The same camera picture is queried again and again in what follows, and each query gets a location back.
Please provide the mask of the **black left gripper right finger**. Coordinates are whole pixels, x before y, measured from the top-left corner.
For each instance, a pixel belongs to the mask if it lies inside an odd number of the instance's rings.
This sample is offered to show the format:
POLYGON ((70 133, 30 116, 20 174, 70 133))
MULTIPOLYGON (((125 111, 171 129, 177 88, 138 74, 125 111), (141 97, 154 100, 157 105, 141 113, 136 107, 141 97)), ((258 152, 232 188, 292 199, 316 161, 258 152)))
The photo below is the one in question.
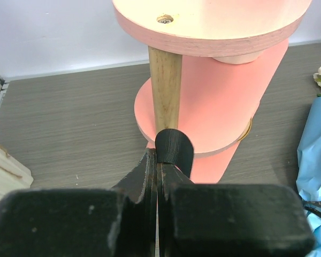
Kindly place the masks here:
POLYGON ((160 256, 305 256, 315 244, 301 201, 271 184, 194 184, 159 164, 160 256))

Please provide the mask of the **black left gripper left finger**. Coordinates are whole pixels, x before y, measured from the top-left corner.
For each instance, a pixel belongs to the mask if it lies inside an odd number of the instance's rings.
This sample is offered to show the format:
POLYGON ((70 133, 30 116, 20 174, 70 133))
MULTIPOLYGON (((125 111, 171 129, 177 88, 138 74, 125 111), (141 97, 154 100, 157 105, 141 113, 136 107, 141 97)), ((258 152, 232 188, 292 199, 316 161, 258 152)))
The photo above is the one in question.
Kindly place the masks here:
POLYGON ((110 189, 17 190, 0 201, 0 256, 154 256, 156 151, 110 189))

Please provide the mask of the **black ribbon gold lettering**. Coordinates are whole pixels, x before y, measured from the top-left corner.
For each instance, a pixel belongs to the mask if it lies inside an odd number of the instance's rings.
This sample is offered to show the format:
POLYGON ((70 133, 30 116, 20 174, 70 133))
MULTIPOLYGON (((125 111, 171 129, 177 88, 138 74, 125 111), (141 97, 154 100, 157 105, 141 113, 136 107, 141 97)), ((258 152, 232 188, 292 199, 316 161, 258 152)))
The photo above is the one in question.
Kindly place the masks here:
POLYGON ((190 178, 194 147, 188 136, 174 128, 163 129, 156 135, 155 149, 157 163, 171 164, 190 178))

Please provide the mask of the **blue wrapping paper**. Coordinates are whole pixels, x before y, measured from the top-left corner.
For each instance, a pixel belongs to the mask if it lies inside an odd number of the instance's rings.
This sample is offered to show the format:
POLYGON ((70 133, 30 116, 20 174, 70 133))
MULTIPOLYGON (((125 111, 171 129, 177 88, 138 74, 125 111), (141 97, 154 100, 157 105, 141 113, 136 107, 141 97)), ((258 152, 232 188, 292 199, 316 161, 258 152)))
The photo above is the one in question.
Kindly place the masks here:
POLYGON ((297 148, 297 160, 296 186, 316 240, 308 256, 321 256, 321 97, 312 103, 297 148))

